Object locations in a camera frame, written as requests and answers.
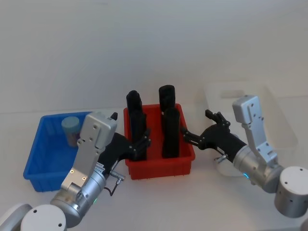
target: metal bracket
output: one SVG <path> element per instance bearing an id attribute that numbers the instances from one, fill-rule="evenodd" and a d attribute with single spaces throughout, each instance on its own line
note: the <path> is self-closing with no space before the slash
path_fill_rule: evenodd
<path id="1" fill-rule="evenodd" d="M 116 125 L 115 120 L 106 118 L 100 112 L 92 112 L 86 116 L 77 142 L 78 152 L 74 165 L 61 185 L 73 198 L 77 198 L 91 177 L 100 154 L 112 140 Z"/>
<path id="2" fill-rule="evenodd" d="M 233 103 L 237 122 L 245 129 L 248 145 L 260 161 L 271 166 L 277 161 L 277 153 L 269 145 L 264 131 L 264 117 L 257 96 L 245 95 Z"/>

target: white background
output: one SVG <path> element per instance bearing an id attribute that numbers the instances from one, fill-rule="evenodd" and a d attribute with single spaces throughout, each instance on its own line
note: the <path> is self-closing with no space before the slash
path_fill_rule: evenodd
<path id="1" fill-rule="evenodd" d="M 131 89 L 155 103 L 167 83 L 191 103 L 206 81 L 298 82 L 307 77 L 307 4 L 1 0 L 0 113 L 122 107 Z"/>

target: white table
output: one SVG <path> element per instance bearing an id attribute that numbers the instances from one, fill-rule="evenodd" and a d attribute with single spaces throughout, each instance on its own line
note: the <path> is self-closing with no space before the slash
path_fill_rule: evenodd
<path id="1" fill-rule="evenodd" d="M 308 97 L 280 98 L 279 103 L 299 140 L 294 164 L 308 167 Z M 210 125 L 203 105 L 184 105 L 190 131 L 201 133 Z M 117 131 L 123 133 L 123 110 Z M 23 171 L 43 115 L 64 113 L 0 114 L 0 214 L 18 202 L 47 204 L 55 192 L 38 193 Z M 132 181 L 121 162 L 117 171 L 127 179 L 113 197 L 103 192 L 74 231 L 259 231 L 298 227 L 304 218 L 290 219 L 275 209 L 274 195 L 252 186 L 245 178 L 227 178 L 214 169 L 209 150 L 195 149 L 196 160 L 188 176 Z M 107 185 L 112 187 L 113 180 Z"/>

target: plastic crate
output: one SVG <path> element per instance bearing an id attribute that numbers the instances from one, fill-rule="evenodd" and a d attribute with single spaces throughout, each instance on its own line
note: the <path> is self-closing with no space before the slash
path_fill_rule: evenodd
<path id="1" fill-rule="evenodd" d="M 40 119 L 31 152 L 24 170 L 24 178 L 30 180 L 37 192 L 59 190 L 72 168 L 78 148 L 67 144 L 61 122 L 68 116 L 76 116 L 80 124 L 89 112 L 46 115 Z"/>
<path id="2" fill-rule="evenodd" d="M 181 105 L 176 104 L 180 112 L 180 126 L 186 127 Z M 177 158 L 162 158 L 163 133 L 161 128 L 161 111 L 159 104 L 144 105 L 143 112 L 147 115 L 147 128 L 151 129 L 151 146 L 147 150 L 147 160 L 126 160 L 130 177 L 133 180 L 155 177 L 177 176 L 190 174 L 192 161 L 195 159 L 193 146 L 185 143 L 180 137 L 180 155 Z M 125 137 L 130 138 L 130 122 L 127 108 L 124 109 Z"/>

